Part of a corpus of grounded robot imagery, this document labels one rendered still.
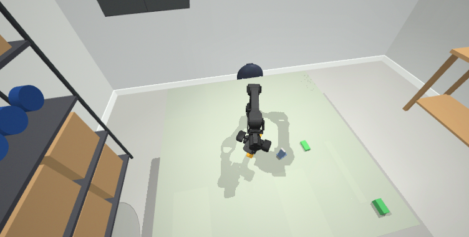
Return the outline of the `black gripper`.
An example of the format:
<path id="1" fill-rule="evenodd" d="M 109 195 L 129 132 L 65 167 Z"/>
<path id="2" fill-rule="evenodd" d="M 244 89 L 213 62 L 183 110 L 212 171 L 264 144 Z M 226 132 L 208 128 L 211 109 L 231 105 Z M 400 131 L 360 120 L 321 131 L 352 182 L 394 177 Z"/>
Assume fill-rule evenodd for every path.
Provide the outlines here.
<path id="1" fill-rule="evenodd" d="M 245 136 L 246 132 L 240 130 L 239 133 L 236 136 L 236 141 L 242 142 L 245 144 L 247 139 L 249 138 L 249 135 Z M 244 139 L 244 140 L 243 140 Z M 271 147 L 272 142 L 269 140 L 262 140 L 261 139 L 261 150 L 264 152 L 269 152 L 269 149 Z"/>

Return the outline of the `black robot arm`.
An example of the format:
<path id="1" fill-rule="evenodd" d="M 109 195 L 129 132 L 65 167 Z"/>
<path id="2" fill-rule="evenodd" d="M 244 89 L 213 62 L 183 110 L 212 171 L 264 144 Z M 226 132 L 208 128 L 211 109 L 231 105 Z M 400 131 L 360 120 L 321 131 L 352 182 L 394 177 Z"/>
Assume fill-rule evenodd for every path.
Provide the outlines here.
<path id="1" fill-rule="evenodd" d="M 264 130 L 264 118 L 262 118 L 262 113 L 259 111 L 259 94 L 261 89 L 260 84 L 248 84 L 246 87 L 246 92 L 249 95 L 249 103 L 246 105 L 246 115 L 248 118 L 247 134 L 249 134 L 249 138 L 243 150 L 252 155 L 261 149 L 260 134 L 263 134 Z"/>

